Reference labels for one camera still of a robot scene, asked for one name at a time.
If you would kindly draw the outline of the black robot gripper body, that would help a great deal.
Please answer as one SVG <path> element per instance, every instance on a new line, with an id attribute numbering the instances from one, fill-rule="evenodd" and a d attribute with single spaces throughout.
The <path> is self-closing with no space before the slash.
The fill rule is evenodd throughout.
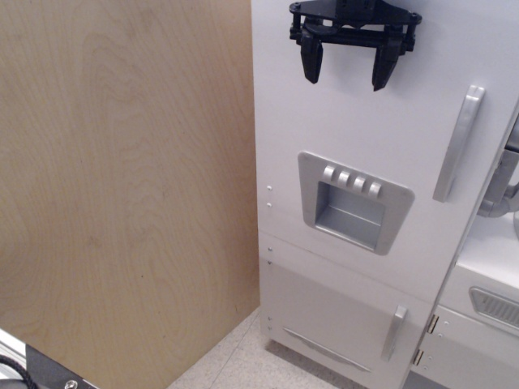
<path id="1" fill-rule="evenodd" d="M 402 53 L 415 45 L 422 16 L 386 1 L 304 1 L 290 5 L 290 39 L 307 35 L 322 43 L 381 48 L 394 43 Z"/>

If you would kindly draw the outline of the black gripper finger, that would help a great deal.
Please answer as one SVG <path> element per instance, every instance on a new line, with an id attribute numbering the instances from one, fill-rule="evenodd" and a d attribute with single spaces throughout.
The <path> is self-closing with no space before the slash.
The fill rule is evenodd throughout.
<path id="1" fill-rule="evenodd" d="M 320 77 L 324 53 L 321 40 L 312 34 L 304 32 L 300 45 L 304 75 L 311 83 L 317 83 Z"/>
<path id="2" fill-rule="evenodd" d="M 401 56 L 402 43 L 401 36 L 390 36 L 377 46 L 371 79 L 375 91 L 386 87 Z"/>

